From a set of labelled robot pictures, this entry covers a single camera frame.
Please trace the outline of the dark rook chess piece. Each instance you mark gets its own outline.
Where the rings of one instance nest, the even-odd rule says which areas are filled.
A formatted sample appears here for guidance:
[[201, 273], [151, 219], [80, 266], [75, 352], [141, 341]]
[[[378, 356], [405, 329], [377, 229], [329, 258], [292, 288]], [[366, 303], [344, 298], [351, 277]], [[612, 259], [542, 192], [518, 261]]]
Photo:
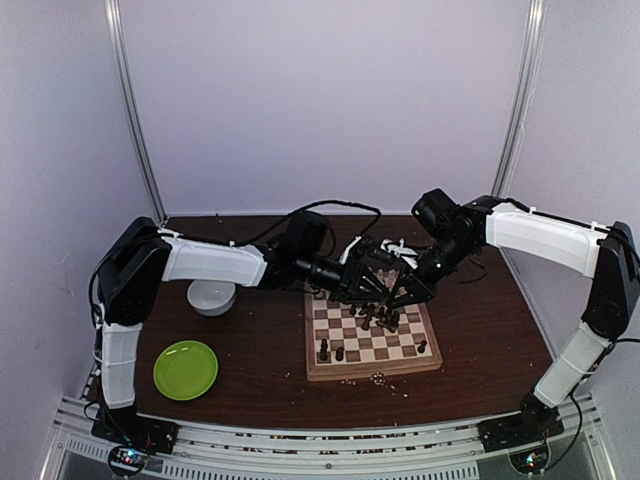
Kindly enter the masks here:
[[327, 339], [321, 340], [318, 358], [321, 363], [327, 363], [331, 360], [329, 341]]

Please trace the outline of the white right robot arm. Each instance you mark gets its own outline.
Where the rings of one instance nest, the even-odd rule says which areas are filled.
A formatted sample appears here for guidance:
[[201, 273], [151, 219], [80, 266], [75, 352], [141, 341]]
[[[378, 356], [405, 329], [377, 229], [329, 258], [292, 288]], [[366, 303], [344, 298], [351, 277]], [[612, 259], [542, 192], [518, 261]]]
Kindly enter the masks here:
[[635, 314], [639, 252], [632, 227], [580, 221], [491, 195], [458, 204], [440, 189], [425, 193], [412, 214], [432, 243], [419, 252], [403, 240], [383, 241], [383, 251], [407, 265], [397, 279], [406, 294], [391, 295], [391, 305], [431, 301], [463, 260], [484, 247], [499, 250], [554, 349], [512, 423], [519, 440], [535, 440]]

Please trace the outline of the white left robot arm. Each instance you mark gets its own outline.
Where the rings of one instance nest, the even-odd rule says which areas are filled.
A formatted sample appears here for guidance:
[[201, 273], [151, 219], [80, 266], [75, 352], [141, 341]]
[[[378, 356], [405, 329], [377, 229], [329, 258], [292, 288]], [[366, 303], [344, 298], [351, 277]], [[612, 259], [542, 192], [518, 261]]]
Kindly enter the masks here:
[[164, 283], [275, 290], [301, 281], [341, 301], [387, 301], [389, 288], [367, 264], [393, 261], [386, 243], [362, 231], [332, 258], [321, 251], [331, 232], [328, 218], [312, 205], [239, 242], [188, 236], [136, 218], [96, 265], [88, 286], [106, 429], [123, 444], [143, 436], [134, 386], [138, 344]]

